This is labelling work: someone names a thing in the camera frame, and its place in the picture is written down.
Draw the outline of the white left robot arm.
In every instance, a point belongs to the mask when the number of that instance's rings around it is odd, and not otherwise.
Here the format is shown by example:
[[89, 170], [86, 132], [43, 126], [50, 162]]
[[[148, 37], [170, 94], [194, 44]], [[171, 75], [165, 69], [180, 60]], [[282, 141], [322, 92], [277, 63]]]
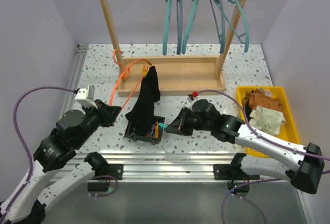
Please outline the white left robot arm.
[[120, 106], [108, 106], [98, 99], [82, 111], [64, 113], [34, 153], [26, 178], [1, 203], [1, 223], [41, 223], [47, 210], [84, 181], [106, 178], [117, 181], [104, 157], [92, 152], [70, 174], [49, 184], [99, 127], [113, 126], [120, 111]]

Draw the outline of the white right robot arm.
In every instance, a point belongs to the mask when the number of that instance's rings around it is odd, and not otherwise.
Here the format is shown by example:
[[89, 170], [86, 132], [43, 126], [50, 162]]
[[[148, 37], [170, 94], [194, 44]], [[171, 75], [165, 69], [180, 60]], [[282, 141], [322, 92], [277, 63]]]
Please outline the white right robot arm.
[[253, 128], [244, 120], [220, 113], [205, 99], [183, 107], [165, 132], [191, 136], [194, 131], [209, 131], [221, 142], [252, 148], [267, 155], [258, 159], [247, 154], [234, 156], [229, 172], [241, 179], [245, 175], [268, 176], [286, 180], [295, 188], [315, 194], [324, 169], [321, 148], [313, 143], [295, 144]]

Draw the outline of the orange clothespin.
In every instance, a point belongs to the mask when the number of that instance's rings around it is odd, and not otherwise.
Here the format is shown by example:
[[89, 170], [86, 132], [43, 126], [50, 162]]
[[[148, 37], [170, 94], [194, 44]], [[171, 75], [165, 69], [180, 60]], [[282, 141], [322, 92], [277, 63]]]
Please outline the orange clothespin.
[[156, 139], [159, 137], [159, 124], [158, 124], [158, 122], [155, 123], [154, 137], [155, 137]]

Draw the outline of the pale green underwear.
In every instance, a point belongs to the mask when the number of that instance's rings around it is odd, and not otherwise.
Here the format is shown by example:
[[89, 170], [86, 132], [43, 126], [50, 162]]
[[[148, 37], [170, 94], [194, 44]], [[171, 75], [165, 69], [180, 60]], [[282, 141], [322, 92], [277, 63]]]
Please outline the pale green underwear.
[[251, 126], [273, 136], [279, 135], [281, 126], [286, 123], [282, 112], [263, 107], [252, 110], [250, 117], [249, 123]]

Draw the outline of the yellow clothespin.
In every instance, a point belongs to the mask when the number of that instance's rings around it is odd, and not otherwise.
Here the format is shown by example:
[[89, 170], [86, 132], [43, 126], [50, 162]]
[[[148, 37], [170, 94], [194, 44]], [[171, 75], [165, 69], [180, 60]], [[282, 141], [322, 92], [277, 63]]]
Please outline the yellow clothespin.
[[144, 64], [142, 67], [142, 76], [143, 78], [147, 76], [148, 72], [150, 69], [150, 65], [149, 64]]

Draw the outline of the teal clothespin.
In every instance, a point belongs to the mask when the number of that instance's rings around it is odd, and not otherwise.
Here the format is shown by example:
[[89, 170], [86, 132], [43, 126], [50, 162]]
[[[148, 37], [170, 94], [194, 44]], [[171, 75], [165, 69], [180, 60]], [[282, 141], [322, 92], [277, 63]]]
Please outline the teal clothespin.
[[165, 129], [168, 125], [164, 123], [158, 123], [158, 126], [162, 129]]

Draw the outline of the orange hanger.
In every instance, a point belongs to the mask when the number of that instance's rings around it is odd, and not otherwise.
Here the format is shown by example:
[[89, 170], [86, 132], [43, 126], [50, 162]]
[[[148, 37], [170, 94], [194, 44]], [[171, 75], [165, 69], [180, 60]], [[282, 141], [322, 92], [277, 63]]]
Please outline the orange hanger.
[[[115, 50], [113, 51], [113, 54], [112, 54], [112, 56], [113, 56], [113, 60], [114, 60], [114, 63], [117, 64], [117, 65], [119, 66], [119, 68], [122, 70], [122, 72], [119, 74], [119, 77], [118, 77], [118, 79], [117, 79], [117, 81], [116, 81], [116, 83], [115, 83], [115, 86], [113, 87], [113, 90], [112, 90], [112, 93], [111, 93], [111, 96], [110, 96], [110, 100], [109, 100], [109, 105], [110, 105], [110, 106], [112, 106], [112, 104], [113, 104], [114, 95], [115, 95], [115, 93], [116, 93], [116, 91], [117, 91], [117, 89], [118, 89], [118, 87], [119, 87], [119, 84], [121, 83], [121, 81], [122, 81], [123, 79], [125, 79], [125, 80], [128, 79], [128, 77], [130, 76], [130, 68], [131, 68], [133, 65], [135, 65], [135, 64], [137, 64], [138, 62], [142, 61], [142, 62], [143, 62], [143, 65], [144, 65], [144, 64], [149, 64], [150, 67], [152, 66], [152, 64], [151, 64], [148, 60], [146, 60], [146, 59], [137, 59], [137, 60], [133, 61], [131, 64], [129, 64], [128, 66], [125, 66], [124, 63], [120, 63], [120, 62], [117, 60], [117, 58], [116, 58], [116, 53], [120, 53], [120, 55], [122, 55], [122, 54], [123, 54], [123, 51], [117, 48], [117, 49], [115, 49]], [[138, 83], [135, 85], [135, 87], [133, 88], [133, 90], [131, 91], [131, 93], [129, 94], [129, 96], [127, 97], [126, 101], [123, 103], [123, 105], [122, 105], [122, 109], [124, 109], [124, 107], [126, 106], [126, 104], [128, 103], [128, 101], [130, 100], [130, 98], [133, 96], [133, 94], [134, 94], [135, 91], [137, 90], [137, 87], [141, 84], [141, 82], [142, 82], [143, 79], [144, 79], [144, 78], [143, 78], [143, 76], [142, 76], [142, 74], [141, 74], [141, 78], [140, 78], [140, 80], [139, 80]]]

